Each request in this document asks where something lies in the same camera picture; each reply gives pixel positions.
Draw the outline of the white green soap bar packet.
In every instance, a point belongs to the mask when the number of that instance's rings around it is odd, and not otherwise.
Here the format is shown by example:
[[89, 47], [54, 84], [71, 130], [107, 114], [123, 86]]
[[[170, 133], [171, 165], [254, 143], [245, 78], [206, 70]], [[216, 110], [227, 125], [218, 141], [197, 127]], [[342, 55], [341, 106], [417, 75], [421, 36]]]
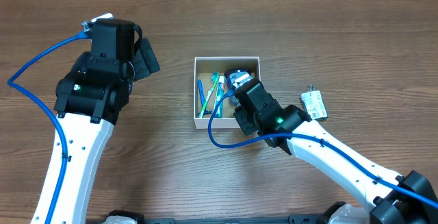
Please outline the white green soap bar packet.
[[309, 84], [309, 90], [300, 94], [300, 100], [307, 114], [316, 121], [326, 120], [329, 115], [323, 102], [321, 92]]

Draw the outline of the blue disposable razor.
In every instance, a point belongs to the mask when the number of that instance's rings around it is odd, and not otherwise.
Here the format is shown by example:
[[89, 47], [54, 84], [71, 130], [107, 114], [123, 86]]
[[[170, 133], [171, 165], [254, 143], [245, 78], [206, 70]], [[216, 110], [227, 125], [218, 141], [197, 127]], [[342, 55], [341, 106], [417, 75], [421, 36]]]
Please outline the blue disposable razor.
[[[198, 79], [198, 92], [199, 92], [199, 97], [200, 97], [200, 101], [201, 101], [201, 110], [202, 110], [202, 107], [205, 104], [205, 94], [204, 94], [203, 84], [202, 84], [201, 79]], [[204, 114], [211, 114], [211, 110], [204, 111]]]

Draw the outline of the purple soap pump bottle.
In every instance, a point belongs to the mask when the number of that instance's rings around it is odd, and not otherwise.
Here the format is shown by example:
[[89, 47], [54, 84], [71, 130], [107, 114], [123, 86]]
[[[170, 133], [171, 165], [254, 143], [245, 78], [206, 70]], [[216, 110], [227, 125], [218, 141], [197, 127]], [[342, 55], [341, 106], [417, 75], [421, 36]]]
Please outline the purple soap pump bottle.
[[226, 71], [224, 77], [229, 90], [232, 90], [233, 92], [253, 78], [249, 69], [242, 68]]

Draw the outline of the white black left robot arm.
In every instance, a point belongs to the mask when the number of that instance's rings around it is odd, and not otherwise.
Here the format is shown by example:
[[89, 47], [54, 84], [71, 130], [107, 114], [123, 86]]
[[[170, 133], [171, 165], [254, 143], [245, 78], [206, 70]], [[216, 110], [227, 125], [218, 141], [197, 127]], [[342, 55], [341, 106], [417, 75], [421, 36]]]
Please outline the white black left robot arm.
[[134, 82], [160, 70], [140, 26], [107, 13], [83, 22], [91, 49], [55, 89], [56, 135], [32, 223], [85, 223], [102, 152]]

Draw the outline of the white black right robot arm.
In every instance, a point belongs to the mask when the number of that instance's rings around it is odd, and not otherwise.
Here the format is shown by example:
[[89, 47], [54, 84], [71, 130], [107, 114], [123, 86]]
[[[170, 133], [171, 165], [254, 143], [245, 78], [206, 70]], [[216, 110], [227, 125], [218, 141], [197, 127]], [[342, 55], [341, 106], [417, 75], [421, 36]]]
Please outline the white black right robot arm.
[[363, 157], [305, 111], [282, 108], [257, 79], [239, 86], [235, 96], [235, 117], [245, 134], [257, 133], [269, 146], [312, 164], [359, 202], [358, 208], [340, 204], [327, 223], [437, 222], [437, 196], [423, 175], [403, 176]]

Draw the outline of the teal white toothpaste tube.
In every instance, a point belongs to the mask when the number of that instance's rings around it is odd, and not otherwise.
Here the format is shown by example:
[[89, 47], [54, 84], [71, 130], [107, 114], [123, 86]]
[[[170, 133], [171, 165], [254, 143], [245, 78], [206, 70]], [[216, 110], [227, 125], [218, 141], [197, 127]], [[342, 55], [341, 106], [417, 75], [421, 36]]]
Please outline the teal white toothpaste tube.
[[217, 84], [217, 90], [216, 90], [216, 98], [215, 98], [215, 104], [214, 108], [216, 109], [216, 113], [214, 114], [215, 118], [222, 118], [223, 115], [223, 103], [221, 102], [221, 98], [224, 96], [224, 85], [225, 85], [225, 78], [224, 76], [220, 76]]

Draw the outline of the green white toothbrush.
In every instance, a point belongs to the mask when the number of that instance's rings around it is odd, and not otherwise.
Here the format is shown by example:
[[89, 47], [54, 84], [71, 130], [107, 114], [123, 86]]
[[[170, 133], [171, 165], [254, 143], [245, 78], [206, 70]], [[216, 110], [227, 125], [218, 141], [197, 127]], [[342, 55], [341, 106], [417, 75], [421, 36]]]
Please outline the green white toothbrush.
[[219, 76], [220, 76], [219, 72], [213, 72], [213, 74], [211, 76], [211, 82], [213, 83], [213, 85], [212, 85], [212, 87], [207, 92], [207, 95], [205, 97], [205, 101], [204, 101], [204, 103], [202, 105], [202, 108], [201, 108], [201, 111], [199, 112], [199, 115], [198, 115], [199, 118], [203, 118], [203, 115], [204, 115], [205, 110], [207, 108], [207, 104], [208, 104], [208, 102], [210, 100], [210, 97], [213, 94], [213, 92], [214, 92], [214, 90], [216, 88], [216, 85], [218, 84]]

